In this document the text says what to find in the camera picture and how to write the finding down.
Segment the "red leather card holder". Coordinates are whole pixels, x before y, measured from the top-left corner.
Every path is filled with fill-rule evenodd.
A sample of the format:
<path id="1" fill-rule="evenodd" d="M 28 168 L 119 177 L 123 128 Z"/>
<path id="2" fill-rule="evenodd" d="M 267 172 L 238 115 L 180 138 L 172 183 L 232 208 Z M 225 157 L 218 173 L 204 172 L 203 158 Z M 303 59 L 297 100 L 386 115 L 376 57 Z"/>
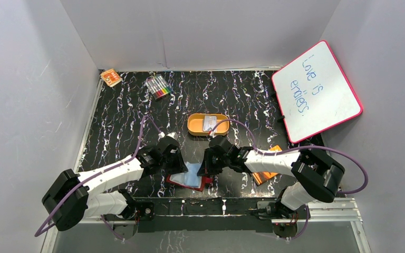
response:
<path id="1" fill-rule="evenodd" d="M 213 179 L 210 177 L 197 175 L 201 163 L 186 162 L 186 167 L 188 169 L 187 172 L 169 174 L 166 178 L 166 182 L 199 192 L 202 192 L 207 184 L 213 182 Z"/>

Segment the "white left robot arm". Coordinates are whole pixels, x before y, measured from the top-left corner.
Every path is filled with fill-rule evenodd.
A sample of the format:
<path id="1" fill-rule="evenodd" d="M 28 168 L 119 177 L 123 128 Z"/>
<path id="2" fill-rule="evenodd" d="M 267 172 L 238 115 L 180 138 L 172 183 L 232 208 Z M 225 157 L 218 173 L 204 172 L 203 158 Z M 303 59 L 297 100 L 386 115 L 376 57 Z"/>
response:
<path id="1" fill-rule="evenodd" d="M 109 190 L 161 171 L 187 171 L 175 132 L 162 135 L 157 144 L 145 146 L 108 166 L 80 173 L 71 169 L 61 172 L 43 196 L 42 204 L 59 231 L 88 217 L 111 214 L 131 219 L 139 208 L 130 195 L 123 189 Z"/>

